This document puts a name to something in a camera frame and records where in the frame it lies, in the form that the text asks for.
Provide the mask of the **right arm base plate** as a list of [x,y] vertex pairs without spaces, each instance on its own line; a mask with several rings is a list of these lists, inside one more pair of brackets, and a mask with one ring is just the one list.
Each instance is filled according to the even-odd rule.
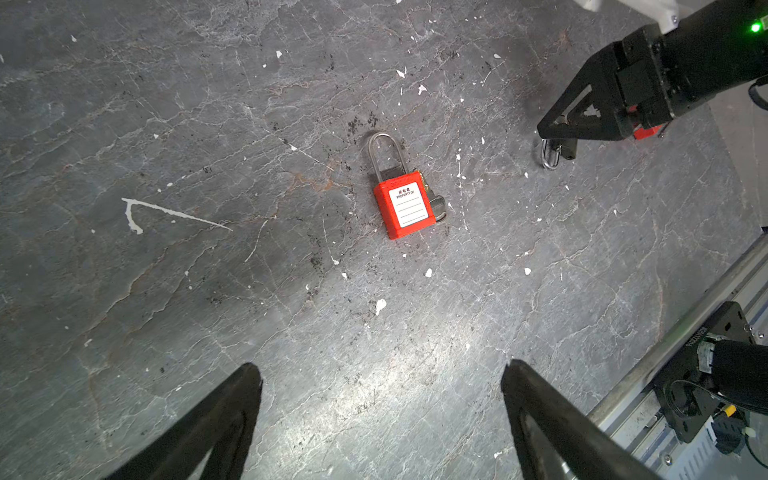
[[721,340],[754,342],[745,314],[737,302],[723,302],[651,382],[661,413],[682,443],[692,442],[707,419],[724,405],[725,395],[716,386],[711,369],[700,358]]

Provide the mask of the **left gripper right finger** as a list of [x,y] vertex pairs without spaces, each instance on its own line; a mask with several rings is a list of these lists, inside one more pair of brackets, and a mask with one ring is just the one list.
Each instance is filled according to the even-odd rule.
[[530,365],[510,361],[501,390],[525,479],[656,479]]

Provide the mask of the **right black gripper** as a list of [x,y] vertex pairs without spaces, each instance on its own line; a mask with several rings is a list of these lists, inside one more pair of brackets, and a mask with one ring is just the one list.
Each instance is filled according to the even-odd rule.
[[592,55],[538,123],[539,136],[619,141],[632,134],[631,119],[643,128],[672,121],[662,48],[659,26],[648,24]]

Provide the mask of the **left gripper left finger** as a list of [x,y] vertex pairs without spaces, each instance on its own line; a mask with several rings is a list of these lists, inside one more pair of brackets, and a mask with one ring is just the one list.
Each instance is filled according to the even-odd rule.
[[202,479],[239,479],[253,439],[263,380],[241,365],[154,442],[108,477],[188,479],[200,463]]

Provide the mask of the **small black padlock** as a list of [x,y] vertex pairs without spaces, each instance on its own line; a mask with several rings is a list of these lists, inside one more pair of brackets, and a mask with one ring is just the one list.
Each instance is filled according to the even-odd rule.
[[545,139],[541,149],[543,167],[554,170],[562,160],[573,161],[577,156],[577,147],[577,139]]

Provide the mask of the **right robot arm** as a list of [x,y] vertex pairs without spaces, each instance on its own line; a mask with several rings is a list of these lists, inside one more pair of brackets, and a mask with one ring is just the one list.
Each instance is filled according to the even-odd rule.
[[648,24],[593,54],[537,131],[547,140],[619,141],[766,74],[766,2],[714,1],[668,33]]

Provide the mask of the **red padlock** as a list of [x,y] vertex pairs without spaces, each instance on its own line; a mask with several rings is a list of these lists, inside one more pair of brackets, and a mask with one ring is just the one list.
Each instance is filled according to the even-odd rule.
[[[398,174],[385,179],[374,154],[379,140],[388,141],[399,162]],[[437,224],[446,218],[447,203],[443,196],[430,188],[419,170],[412,170],[402,153],[400,143],[389,133],[372,133],[366,152],[376,176],[373,194],[376,199],[388,238],[398,240]]]

